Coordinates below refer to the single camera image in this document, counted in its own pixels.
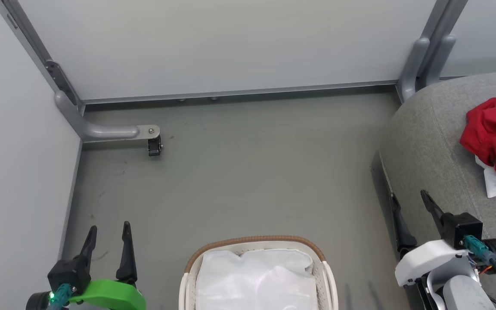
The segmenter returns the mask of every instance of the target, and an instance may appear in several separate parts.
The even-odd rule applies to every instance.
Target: metal frame
[[[401,102],[417,90],[439,82],[441,71],[456,43],[450,35],[468,0],[437,0],[422,31],[413,45],[396,85]]]
[[[101,126],[86,121],[82,116],[83,103],[60,65],[51,59],[18,0],[0,0],[0,13],[55,91],[57,108],[83,143],[149,140],[149,154],[160,154],[160,128],[156,125]]]

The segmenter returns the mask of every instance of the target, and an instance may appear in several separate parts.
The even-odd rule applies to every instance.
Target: white cloth
[[[211,251],[196,279],[196,310],[317,310],[312,268],[297,250]]]
[[[496,197],[496,171],[495,167],[486,165],[476,156],[476,163],[484,169],[484,177],[486,180],[487,197]]]

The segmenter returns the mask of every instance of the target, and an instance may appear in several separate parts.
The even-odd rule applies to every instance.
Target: white partition panel
[[[435,0],[20,0],[78,95],[398,79]]]
[[[50,290],[80,148],[6,22],[0,15],[0,310]]]
[[[441,76],[496,72],[496,0],[469,0],[451,34],[457,42]]]

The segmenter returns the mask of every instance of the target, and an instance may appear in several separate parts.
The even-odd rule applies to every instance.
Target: laundry basket
[[[295,236],[258,236],[230,239],[210,243],[201,247],[189,259],[185,274],[179,288],[179,310],[195,310],[196,304],[196,277],[204,253],[210,251],[231,251],[241,255],[247,251],[261,249],[295,249],[308,254],[313,259],[313,270],[317,285],[317,304],[319,310],[338,310],[338,292],[334,276],[325,255],[311,241]]]

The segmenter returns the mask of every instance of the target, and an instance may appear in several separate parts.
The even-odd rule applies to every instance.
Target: gray ottoman
[[[420,190],[444,212],[469,212],[496,238],[496,198],[487,198],[484,171],[459,144],[466,112],[496,96],[496,73],[457,78],[417,92],[394,115],[380,157],[402,214],[419,245],[439,239]],[[496,298],[496,275],[481,277]]]

